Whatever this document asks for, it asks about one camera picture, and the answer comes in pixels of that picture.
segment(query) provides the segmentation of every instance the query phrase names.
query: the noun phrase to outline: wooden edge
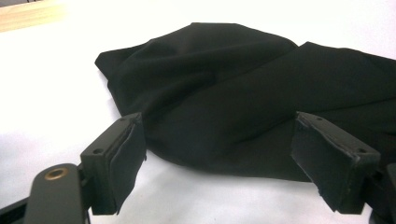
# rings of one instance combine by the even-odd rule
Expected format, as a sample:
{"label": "wooden edge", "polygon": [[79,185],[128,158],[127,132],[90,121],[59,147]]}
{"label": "wooden edge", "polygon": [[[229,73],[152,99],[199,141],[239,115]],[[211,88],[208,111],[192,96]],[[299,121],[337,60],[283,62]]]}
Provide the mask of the wooden edge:
{"label": "wooden edge", "polygon": [[59,0],[0,7],[0,32],[59,21],[65,14],[65,4]]}

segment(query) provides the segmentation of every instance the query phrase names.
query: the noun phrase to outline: black cloth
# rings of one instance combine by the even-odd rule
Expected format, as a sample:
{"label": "black cloth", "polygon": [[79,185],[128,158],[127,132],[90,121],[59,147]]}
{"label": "black cloth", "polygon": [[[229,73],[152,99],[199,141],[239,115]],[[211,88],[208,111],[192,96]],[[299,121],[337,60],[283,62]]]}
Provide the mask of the black cloth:
{"label": "black cloth", "polygon": [[334,122],[396,161],[396,62],[238,24],[193,23],[96,65],[148,148],[195,169],[308,181],[290,157],[296,111]]}

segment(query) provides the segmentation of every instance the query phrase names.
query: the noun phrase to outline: white table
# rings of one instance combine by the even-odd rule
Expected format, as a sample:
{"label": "white table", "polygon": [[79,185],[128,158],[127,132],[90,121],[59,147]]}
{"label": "white table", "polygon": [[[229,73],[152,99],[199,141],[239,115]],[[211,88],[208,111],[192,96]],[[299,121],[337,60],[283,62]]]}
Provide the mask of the white table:
{"label": "white table", "polygon": [[[396,1],[65,2],[62,21],[0,33],[0,207],[29,195],[40,171],[79,154],[120,114],[93,64],[193,21],[236,22],[297,45],[396,59]],[[148,153],[118,216],[92,223],[368,223],[334,213],[311,183],[208,175]]]}

